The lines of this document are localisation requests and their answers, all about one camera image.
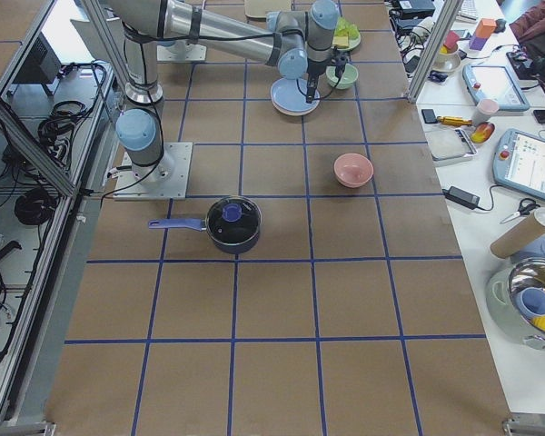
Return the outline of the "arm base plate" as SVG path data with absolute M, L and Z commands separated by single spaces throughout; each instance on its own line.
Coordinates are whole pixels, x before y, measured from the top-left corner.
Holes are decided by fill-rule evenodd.
M 186 196 L 189 171 L 193 155 L 191 142 L 165 143 L 163 160 L 154 172 L 142 182 L 146 172 L 133 167 L 127 152 L 118 173 L 113 198 L 118 201 L 183 200 Z
M 206 54 L 206 46 L 189 45 L 182 41 L 170 46 L 157 46 L 157 60 L 159 63 L 201 63 L 205 61 Z

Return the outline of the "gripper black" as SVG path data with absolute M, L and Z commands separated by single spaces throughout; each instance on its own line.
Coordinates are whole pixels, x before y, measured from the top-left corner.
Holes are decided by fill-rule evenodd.
M 332 46 L 326 50 L 312 50 L 308 57 L 305 100 L 307 102 L 317 100 L 319 78 L 326 73 L 329 66 L 334 67 L 336 84 L 339 84 L 347 62 L 347 54 Z

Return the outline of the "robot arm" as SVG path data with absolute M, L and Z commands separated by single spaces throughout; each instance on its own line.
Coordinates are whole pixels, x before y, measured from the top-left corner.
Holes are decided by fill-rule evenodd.
M 267 27 L 242 23 L 182 1 L 111 1 L 124 35 L 124 87 L 130 111 L 157 116 L 163 100 L 158 83 L 157 46 L 204 43 L 221 52 L 274 66 L 288 80 L 307 79 L 304 100 L 316 99 L 319 78 L 329 66 L 342 74 L 344 61 L 332 47 L 340 17 L 332 1 L 316 1 L 309 11 L 270 12 Z
M 179 53 L 186 50 L 187 43 L 184 40 L 178 41 L 160 41 L 157 43 L 158 46 L 163 47 L 164 49 L 172 52 Z

